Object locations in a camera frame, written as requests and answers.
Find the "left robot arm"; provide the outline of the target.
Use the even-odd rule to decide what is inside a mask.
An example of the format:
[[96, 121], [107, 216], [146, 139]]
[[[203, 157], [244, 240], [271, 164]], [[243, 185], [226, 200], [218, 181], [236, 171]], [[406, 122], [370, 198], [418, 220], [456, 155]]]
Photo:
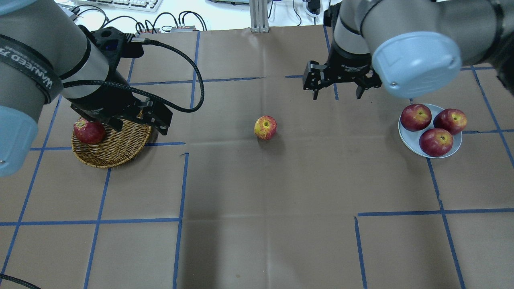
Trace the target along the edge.
[[51, 0], [2, 0], [1, 176], [22, 168], [42, 108], [58, 96], [89, 121], [120, 131], [128, 119], [166, 135], [171, 110], [126, 92], [117, 71], [122, 57], [143, 55], [145, 41], [112, 27], [90, 32]]

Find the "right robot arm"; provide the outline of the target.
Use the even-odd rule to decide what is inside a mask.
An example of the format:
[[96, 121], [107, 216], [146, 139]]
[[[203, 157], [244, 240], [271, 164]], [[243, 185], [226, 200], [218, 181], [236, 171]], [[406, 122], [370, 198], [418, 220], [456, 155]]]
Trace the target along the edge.
[[489, 63], [513, 93], [512, 0], [342, 0], [325, 12], [333, 39], [325, 64], [309, 61], [303, 89], [383, 86], [416, 98], [449, 84], [464, 66]]

